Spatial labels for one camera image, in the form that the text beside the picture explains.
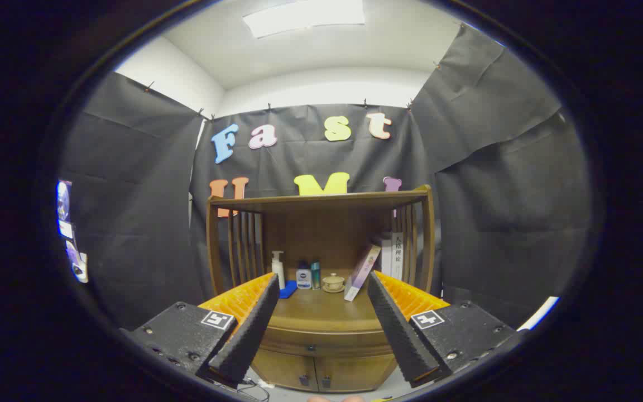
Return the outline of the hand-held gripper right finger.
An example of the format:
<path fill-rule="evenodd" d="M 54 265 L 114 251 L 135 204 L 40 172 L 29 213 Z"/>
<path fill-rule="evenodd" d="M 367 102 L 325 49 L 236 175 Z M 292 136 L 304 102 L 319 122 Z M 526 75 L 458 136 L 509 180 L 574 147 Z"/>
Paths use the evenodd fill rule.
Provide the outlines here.
<path fill-rule="evenodd" d="M 525 340 L 477 303 L 447 303 L 378 271 L 368 297 L 404 379 L 412 387 L 466 372 Z"/>

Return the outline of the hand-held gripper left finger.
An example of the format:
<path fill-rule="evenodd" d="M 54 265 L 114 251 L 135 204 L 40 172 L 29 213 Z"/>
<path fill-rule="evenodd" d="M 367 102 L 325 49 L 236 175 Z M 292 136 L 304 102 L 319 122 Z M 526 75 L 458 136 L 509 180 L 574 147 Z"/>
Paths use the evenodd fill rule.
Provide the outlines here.
<path fill-rule="evenodd" d="M 201 305 L 178 301 L 123 335 L 161 363 L 228 387 L 242 384 L 279 300 L 275 273 Z"/>

